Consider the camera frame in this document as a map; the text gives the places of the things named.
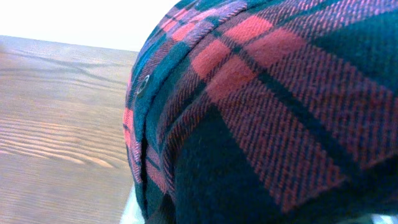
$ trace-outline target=wooden floor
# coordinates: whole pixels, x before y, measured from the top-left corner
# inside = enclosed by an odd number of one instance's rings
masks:
[[[0,36],[0,223],[119,223],[136,53]]]

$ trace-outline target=wood grain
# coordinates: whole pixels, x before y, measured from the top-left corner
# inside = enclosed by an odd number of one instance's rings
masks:
[[[122,116],[136,55],[0,36],[0,223],[26,223],[43,211],[56,223],[118,222],[132,184]],[[53,184],[68,196],[47,192]],[[66,198],[69,211],[48,204]]]

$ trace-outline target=wood plank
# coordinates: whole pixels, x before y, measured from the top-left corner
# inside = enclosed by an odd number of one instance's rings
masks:
[[[122,116],[136,57],[0,36],[0,223],[118,222],[132,184]]]

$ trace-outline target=plaid fabric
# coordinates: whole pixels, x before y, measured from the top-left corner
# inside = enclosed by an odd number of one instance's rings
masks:
[[[397,212],[398,1],[179,2],[142,48],[124,135],[149,218]]]

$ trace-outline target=wooden surface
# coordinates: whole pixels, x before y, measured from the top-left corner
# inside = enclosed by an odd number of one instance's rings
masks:
[[[136,53],[0,36],[0,223],[118,223]]]

